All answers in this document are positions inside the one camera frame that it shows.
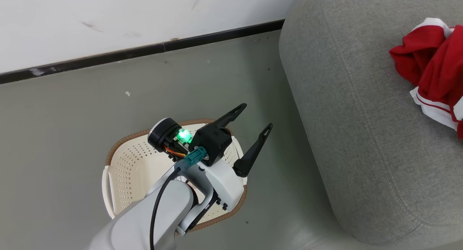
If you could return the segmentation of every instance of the brown woven rim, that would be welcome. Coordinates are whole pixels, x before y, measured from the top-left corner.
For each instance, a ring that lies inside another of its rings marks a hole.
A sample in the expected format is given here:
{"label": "brown woven rim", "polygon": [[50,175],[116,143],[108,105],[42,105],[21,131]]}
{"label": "brown woven rim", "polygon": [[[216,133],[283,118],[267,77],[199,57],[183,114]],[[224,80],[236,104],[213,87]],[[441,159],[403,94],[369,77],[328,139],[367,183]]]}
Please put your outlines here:
{"label": "brown woven rim", "polygon": [[[203,118],[203,119],[197,119],[197,120],[191,120],[191,121],[185,121],[185,122],[180,122],[179,125],[180,126],[185,126],[185,125],[192,125],[192,124],[199,124],[199,123],[212,123],[214,120],[212,119],[207,119],[207,118]],[[150,129],[146,129],[146,130],[142,130],[142,131],[139,131],[137,133],[134,133],[134,134],[131,134],[129,136],[125,136],[124,138],[120,139],[116,144],[114,144],[114,146],[111,148],[111,150],[109,151],[108,153],[108,156],[106,158],[106,163],[105,165],[106,166],[110,166],[111,165],[111,159],[112,157],[114,156],[114,153],[117,151],[117,149],[125,142],[129,141],[129,140],[133,140],[135,138],[138,138],[138,137],[141,137],[143,135],[147,135],[149,133],[149,130]],[[204,223],[201,223],[201,224],[198,224],[196,225],[192,230],[190,230],[190,232],[193,232],[193,231],[196,231],[196,230],[199,230],[199,229],[202,229],[202,228],[205,228],[205,227],[208,227],[210,225],[214,225],[215,223],[218,223],[218,222],[221,222],[222,220],[225,220],[231,216],[233,216],[236,212],[238,212],[238,210],[240,210],[240,208],[243,206],[243,204],[245,203],[245,199],[246,199],[246,194],[248,193],[248,185],[244,185],[244,188],[245,188],[245,191],[243,192],[243,195],[241,196],[241,199],[239,200],[238,204],[236,205],[236,207],[231,211],[231,212],[228,212],[224,215],[221,215],[220,217],[216,217],[212,220],[209,220],[209,221],[206,221]]]}

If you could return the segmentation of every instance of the green light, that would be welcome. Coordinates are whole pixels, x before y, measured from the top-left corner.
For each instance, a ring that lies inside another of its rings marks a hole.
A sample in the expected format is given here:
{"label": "green light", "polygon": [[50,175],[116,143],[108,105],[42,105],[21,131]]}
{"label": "green light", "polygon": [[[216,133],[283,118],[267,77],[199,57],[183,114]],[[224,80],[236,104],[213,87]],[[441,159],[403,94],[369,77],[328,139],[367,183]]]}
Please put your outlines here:
{"label": "green light", "polygon": [[190,143],[193,139],[193,136],[188,130],[180,129],[177,133],[177,140],[181,143]]}

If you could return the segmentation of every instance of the white wall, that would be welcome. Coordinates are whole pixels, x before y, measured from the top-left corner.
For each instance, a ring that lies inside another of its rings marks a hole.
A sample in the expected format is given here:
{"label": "white wall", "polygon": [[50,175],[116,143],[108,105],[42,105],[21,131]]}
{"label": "white wall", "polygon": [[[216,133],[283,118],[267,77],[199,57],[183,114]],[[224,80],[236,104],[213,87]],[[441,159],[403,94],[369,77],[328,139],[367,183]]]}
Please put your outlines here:
{"label": "white wall", "polygon": [[284,19],[295,0],[0,0],[0,73]]}

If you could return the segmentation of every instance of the laundry basket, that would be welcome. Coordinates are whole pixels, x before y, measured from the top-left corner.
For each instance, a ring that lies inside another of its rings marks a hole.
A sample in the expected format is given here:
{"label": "laundry basket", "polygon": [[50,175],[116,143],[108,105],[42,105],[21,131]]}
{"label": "laundry basket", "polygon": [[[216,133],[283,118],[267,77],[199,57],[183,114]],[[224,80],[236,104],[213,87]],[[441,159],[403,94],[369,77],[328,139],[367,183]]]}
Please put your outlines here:
{"label": "laundry basket", "polygon": [[[195,135],[199,128],[211,122],[213,120],[199,119],[179,125]],[[230,132],[232,143],[225,150],[222,159],[233,165],[243,156],[243,151],[231,130]],[[159,153],[147,142],[148,133],[149,129],[122,138],[112,147],[106,159],[101,187],[106,210],[113,219],[132,202],[143,199],[151,186],[174,164],[167,154]],[[245,192],[238,205],[231,212],[227,212],[214,204],[192,230],[215,224],[232,216],[241,208],[246,198],[247,178],[240,179],[243,181]],[[204,195],[195,187],[193,189],[199,202],[202,202]]]}

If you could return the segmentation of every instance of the black baseboard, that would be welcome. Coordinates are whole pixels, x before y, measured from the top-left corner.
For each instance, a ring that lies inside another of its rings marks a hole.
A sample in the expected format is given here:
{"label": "black baseboard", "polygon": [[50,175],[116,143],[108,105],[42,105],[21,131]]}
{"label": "black baseboard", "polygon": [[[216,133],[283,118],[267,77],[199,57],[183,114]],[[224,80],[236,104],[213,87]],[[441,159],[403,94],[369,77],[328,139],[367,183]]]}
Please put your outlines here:
{"label": "black baseboard", "polygon": [[214,42],[250,36],[254,34],[261,34],[265,32],[279,30],[283,27],[284,20],[273,21],[265,24],[259,24],[254,26],[242,27],[240,29],[233,29],[228,31],[222,31],[212,34],[206,34],[191,38],[179,39],[175,41],[164,42],[145,47],[137,47],[134,49],[128,49],[113,53],[101,54],[91,57],[85,57],[81,59],[51,64],[42,65],[40,67],[33,67],[14,72],[8,72],[0,74],[0,85],[17,82],[20,80],[31,79],[35,77],[41,77],[45,75],[51,75],[59,72],[66,72],[70,70],[76,70],[85,67],[93,67],[95,65],[103,65],[111,62],[117,62],[125,59],[141,57],[151,54],[158,54],[187,47],[195,47]]}

